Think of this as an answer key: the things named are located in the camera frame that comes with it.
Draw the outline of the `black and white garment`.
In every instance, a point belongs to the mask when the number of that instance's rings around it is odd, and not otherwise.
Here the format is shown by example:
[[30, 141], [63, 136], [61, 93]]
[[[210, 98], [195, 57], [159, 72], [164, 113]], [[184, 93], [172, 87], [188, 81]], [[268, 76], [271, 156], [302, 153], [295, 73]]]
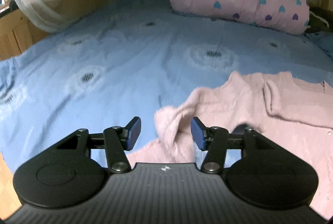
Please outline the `black and white garment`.
[[318, 34], [320, 32], [332, 32], [333, 13], [320, 7], [310, 7], [310, 16], [306, 34]]

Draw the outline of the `blue dandelion pillow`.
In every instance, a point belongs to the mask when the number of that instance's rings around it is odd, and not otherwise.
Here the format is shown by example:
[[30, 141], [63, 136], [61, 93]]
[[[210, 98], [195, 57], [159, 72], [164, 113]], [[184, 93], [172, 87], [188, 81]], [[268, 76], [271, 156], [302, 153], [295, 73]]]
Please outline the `blue dandelion pillow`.
[[333, 59], [333, 33], [332, 32], [316, 32], [306, 34], [315, 45], [317, 45], [330, 59]]

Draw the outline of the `pink knitted cardigan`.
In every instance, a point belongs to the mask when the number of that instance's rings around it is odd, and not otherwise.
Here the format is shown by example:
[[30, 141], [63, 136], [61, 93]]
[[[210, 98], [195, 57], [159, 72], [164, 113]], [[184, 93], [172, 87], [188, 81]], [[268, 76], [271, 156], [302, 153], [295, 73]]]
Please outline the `pink knitted cardigan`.
[[309, 163], [319, 177], [312, 208], [332, 216], [332, 87], [309, 83], [289, 72], [276, 75], [233, 72], [215, 89], [197, 88], [180, 106], [155, 113], [157, 138], [128, 155], [136, 163], [192, 163], [190, 121], [234, 130], [240, 124]]

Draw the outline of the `blue dandelion bed sheet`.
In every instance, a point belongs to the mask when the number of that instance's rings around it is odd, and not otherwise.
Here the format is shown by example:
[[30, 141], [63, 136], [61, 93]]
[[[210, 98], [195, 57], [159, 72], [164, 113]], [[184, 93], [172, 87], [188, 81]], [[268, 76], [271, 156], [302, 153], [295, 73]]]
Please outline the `blue dandelion bed sheet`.
[[159, 108], [233, 71], [332, 82], [332, 59], [303, 35], [178, 14], [169, 0], [118, 0], [1, 61], [1, 154], [14, 172], [79, 128], [134, 116], [140, 148], [156, 138]]

